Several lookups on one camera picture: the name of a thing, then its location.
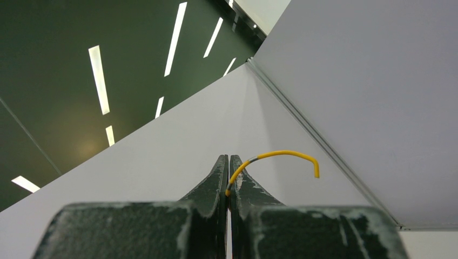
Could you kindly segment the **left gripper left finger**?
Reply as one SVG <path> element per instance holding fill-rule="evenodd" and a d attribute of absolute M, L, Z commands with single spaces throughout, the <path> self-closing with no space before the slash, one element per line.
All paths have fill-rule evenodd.
<path fill-rule="evenodd" d="M 34 258 L 225 258 L 228 156 L 178 201 L 64 206 Z"/>

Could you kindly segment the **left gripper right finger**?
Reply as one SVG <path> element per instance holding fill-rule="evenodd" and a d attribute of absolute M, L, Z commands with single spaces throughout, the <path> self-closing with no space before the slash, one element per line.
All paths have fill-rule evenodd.
<path fill-rule="evenodd" d="M 233 258 L 407 258 L 396 226 L 366 206 L 290 207 L 246 171 L 231 188 Z"/>

